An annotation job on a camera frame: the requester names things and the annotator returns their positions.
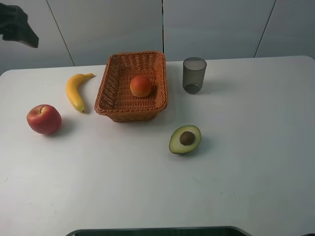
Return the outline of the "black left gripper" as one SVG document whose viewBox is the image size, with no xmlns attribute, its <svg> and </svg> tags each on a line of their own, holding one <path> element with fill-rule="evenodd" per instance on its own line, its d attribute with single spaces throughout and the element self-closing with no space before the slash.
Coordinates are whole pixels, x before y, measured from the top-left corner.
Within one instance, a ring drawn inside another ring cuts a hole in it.
<svg viewBox="0 0 315 236">
<path fill-rule="evenodd" d="M 4 41 L 38 48 L 39 38 L 28 24 L 28 15 L 16 5 L 0 5 L 0 34 Z"/>
</svg>

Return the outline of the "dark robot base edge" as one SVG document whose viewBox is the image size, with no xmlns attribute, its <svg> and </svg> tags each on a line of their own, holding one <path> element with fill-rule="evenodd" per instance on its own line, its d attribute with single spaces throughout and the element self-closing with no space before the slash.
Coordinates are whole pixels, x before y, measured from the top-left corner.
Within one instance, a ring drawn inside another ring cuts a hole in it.
<svg viewBox="0 0 315 236">
<path fill-rule="evenodd" d="M 132 229 L 81 229 L 67 236 L 250 236 L 232 226 L 179 227 L 179 228 L 132 228 Z"/>
</svg>

